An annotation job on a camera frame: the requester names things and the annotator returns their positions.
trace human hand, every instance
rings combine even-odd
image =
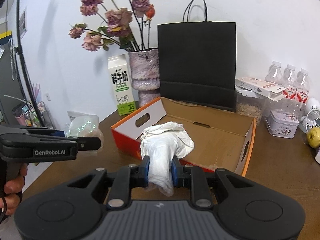
[[[13,215],[16,211],[17,207],[20,204],[20,198],[17,195],[19,193],[23,186],[24,186],[24,177],[28,173],[28,166],[26,164],[23,164],[20,169],[20,174],[17,178],[13,180],[9,180],[4,185],[4,193],[7,194],[5,197],[5,200],[7,202],[7,212],[6,215]],[[4,208],[4,204],[2,199],[0,198],[0,208]]]

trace small white fan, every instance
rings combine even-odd
[[[301,118],[301,122],[299,123],[299,128],[304,132],[308,133],[308,131],[316,126],[316,119],[320,117],[320,103],[315,98],[309,98],[306,103],[305,109],[306,115]]]

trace milk carton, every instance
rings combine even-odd
[[[108,58],[108,70],[113,92],[116,97],[119,115],[130,114],[137,110],[129,79],[125,55]]]

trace cardboard box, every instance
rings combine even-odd
[[[226,168],[246,174],[253,147],[256,120],[229,111],[192,105],[167,98],[153,101],[111,127],[117,147],[136,158],[140,155],[140,135],[152,125],[182,123],[195,148],[182,164],[214,171]]]
[[[137,108],[132,95],[125,55],[109,57],[108,70],[119,115],[133,113]]]
[[[286,97],[282,94],[284,87],[253,77],[237,78],[236,86],[263,95],[272,101],[279,101]]]

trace yellow stripe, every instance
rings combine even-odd
[[[0,34],[0,39],[5,38],[6,36],[12,35],[12,31],[7,31]]]

